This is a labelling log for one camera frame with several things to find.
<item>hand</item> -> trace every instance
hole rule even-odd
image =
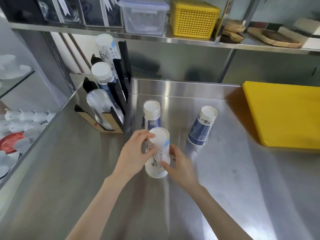
[[[138,173],[144,164],[156,152],[156,148],[152,148],[147,153],[141,152],[141,145],[146,138],[154,138],[156,135],[149,133],[147,129],[136,130],[127,143],[123,146],[117,165],[113,171],[113,175],[120,176],[121,179],[129,181],[136,173]]]
[[[170,144],[170,154],[174,157],[173,160],[176,162],[176,167],[170,167],[165,161],[161,161],[160,164],[173,180],[189,193],[194,186],[199,185],[197,176],[193,171],[192,162],[174,144]]]

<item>yellow basket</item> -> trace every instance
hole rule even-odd
[[[220,9],[204,1],[172,0],[170,12],[175,36],[209,39]]]

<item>yellow cutting board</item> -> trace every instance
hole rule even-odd
[[[260,142],[320,149],[320,88],[246,81],[243,90]]]

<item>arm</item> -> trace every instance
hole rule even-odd
[[[217,238],[219,240],[252,240],[211,197],[206,188],[199,184],[192,162],[186,158],[179,147],[170,144],[170,154],[175,157],[176,168],[170,167],[164,161],[160,162],[161,165],[195,201]]]
[[[113,173],[107,177],[99,192],[94,197],[86,211],[74,226],[66,240],[98,240],[118,196],[127,182],[138,173],[147,160],[156,153],[153,148],[147,153],[141,153],[142,142],[155,135],[148,130],[137,130],[121,150]]]

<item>red lid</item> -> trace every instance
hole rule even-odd
[[[16,141],[23,139],[23,132],[12,133],[0,140],[0,151],[5,151],[6,154],[16,152],[17,150],[13,148]]]

